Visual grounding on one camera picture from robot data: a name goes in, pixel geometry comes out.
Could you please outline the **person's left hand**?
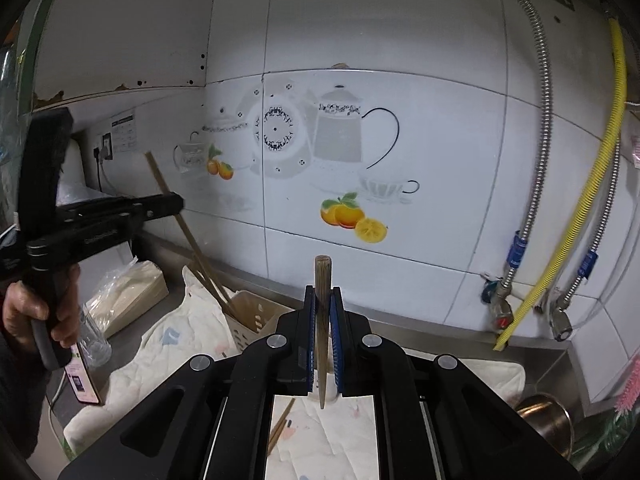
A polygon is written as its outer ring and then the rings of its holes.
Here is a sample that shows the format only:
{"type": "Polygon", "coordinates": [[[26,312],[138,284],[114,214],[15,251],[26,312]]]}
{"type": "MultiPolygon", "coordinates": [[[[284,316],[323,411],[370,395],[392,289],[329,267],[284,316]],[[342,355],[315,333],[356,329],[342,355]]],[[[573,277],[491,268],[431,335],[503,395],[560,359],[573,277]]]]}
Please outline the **person's left hand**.
{"type": "MultiPolygon", "coordinates": [[[[79,335],[80,310],[78,302],[78,264],[68,270],[68,286],[58,306],[58,324],[51,337],[63,348],[76,344],[79,335]]],[[[2,323],[6,332],[26,351],[35,352],[32,320],[45,321],[49,315],[47,304],[33,294],[21,281],[9,284],[2,306],[2,323]]]]}

